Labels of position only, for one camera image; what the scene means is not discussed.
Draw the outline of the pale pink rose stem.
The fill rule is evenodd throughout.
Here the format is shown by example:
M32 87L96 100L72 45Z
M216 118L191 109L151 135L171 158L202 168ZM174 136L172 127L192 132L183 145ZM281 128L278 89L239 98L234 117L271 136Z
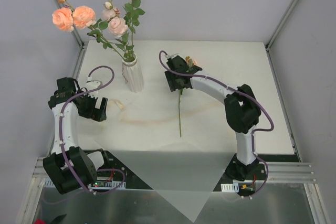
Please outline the pale pink rose stem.
M112 0L103 4L101 19L107 23L107 30L114 36L114 42L108 42L110 48L117 52L125 62L135 61L133 44L129 44L130 27L128 21L120 16L120 10L114 6Z

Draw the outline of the white wrapping paper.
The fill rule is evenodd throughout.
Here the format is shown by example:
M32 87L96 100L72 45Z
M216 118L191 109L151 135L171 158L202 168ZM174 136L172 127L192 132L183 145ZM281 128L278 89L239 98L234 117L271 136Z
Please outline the white wrapping paper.
M97 142L190 221L236 153L222 104L176 95L111 100Z

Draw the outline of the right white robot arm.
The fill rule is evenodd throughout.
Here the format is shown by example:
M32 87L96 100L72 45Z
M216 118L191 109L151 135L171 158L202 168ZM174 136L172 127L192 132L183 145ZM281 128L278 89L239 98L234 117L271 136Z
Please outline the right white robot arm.
M255 173L252 164L254 143L252 132L259 122L261 109L255 102L250 86L244 84L229 89L217 80L207 77L199 66L189 66L179 55L167 56L168 70L165 76L170 90L195 89L216 99L225 107L226 121L236 134L237 159L236 173L242 179L248 179Z

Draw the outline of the pink flowers with green leaves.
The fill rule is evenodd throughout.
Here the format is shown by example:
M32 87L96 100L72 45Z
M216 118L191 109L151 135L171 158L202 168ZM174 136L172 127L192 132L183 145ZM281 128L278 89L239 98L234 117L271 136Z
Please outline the pink flowers with green leaves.
M190 56L185 57L186 63L189 67L192 67L197 64L197 61L195 61L193 58ZM181 119L181 101L182 101L182 95L183 95L183 89L179 91L179 96L178 96L178 112L179 112L179 117L178 117L178 126L179 126L179 135L182 137L182 119Z

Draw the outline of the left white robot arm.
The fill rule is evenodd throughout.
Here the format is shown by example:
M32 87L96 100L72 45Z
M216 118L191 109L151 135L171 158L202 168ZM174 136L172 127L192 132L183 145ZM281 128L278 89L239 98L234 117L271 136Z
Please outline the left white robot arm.
M96 122L107 118L107 98L96 107L97 88L101 86L101 81L89 78L82 88L76 79L64 77L57 80L57 90L48 102L55 119L55 136L51 154L43 159L43 168L60 194L88 187L97 181L98 175L110 173L106 151L84 151L77 134L78 117Z

